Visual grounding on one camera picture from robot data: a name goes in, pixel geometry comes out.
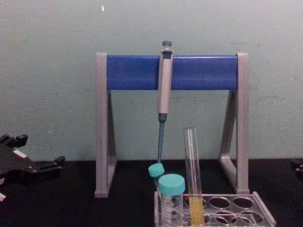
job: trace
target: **rack hole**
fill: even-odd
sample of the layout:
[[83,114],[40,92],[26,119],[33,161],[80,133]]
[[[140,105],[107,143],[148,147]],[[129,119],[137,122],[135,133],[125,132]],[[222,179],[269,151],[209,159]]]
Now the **rack hole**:
[[225,219],[227,221],[227,224],[234,224],[238,220],[237,217],[229,211],[219,211],[215,213],[215,218],[218,217]]
[[261,215],[251,210],[243,211],[240,215],[242,217],[242,220],[244,220],[243,218],[247,218],[251,223],[260,224],[263,221],[263,217]]
[[222,224],[228,224],[228,221],[225,219],[225,218],[222,218],[222,217],[215,217],[214,218],[217,222],[220,222]]
[[241,219],[243,221],[245,221],[246,223],[252,224],[252,222],[248,218],[246,218],[246,217],[241,217]]
[[210,221],[210,216],[208,214],[204,214],[204,222],[205,224]]
[[218,208],[218,209],[225,209],[228,208],[230,206],[230,202],[227,198],[224,197],[212,197],[209,200],[209,203],[211,206],[213,206],[214,208]]
[[251,208],[254,204],[253,200],[246,197],[238,197],[233,200],[233,203],[241,208]]

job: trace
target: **test tube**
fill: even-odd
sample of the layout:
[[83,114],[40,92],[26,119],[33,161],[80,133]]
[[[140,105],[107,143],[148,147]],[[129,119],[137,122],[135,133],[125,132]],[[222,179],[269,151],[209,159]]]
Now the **test tube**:
[[200,179],[196,128],[183,129],[189,210],[192,226],[204,226],[203,197]]
[[161,199],[161,193],[159,191],[159,184],[158,184],[158,180],[160,177],[162,177],[164,175],[164,167],[161,163],[156,163],[151,165],[150,167],[148,167],[148,172],[150,174],[150,177],[153,179],[157,192],[158,192],[158,196]]

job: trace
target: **glass test tube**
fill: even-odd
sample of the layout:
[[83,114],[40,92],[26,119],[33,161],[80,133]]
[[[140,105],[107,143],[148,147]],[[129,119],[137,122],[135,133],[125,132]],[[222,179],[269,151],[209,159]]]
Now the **glass test tube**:
[[199,157],[196,143],[196,129],[183,129],[183,134],[191,224],[192,226],[203,226],[205,220],[203,211]]

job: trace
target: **teal cap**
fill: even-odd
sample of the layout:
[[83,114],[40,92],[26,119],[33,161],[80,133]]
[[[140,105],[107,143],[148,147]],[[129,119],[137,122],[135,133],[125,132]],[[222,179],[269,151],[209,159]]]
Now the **teal cap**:
[[159,191],[165,196],[180,195],[185,191],[185,180],[178,174],[166,174],[160,177]]
[[151,177],[158,177],[164,173],[164,168],[161,163],[156,163],[148,167],[148,172]]

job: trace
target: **micropipette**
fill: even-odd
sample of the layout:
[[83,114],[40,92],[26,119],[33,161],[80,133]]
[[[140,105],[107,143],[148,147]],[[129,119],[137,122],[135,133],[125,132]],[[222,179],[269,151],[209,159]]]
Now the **micropipette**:
[[158,81],[158,120],[159,126],[159,141],[158,141],[158,162],[161,162],[162,147],[164,138],[164,123],[167,119],[169,110],[169,97],[172,75],[172,50],[171,41],[163,41],[164,47],[160,53],[159,59],[159,81]]

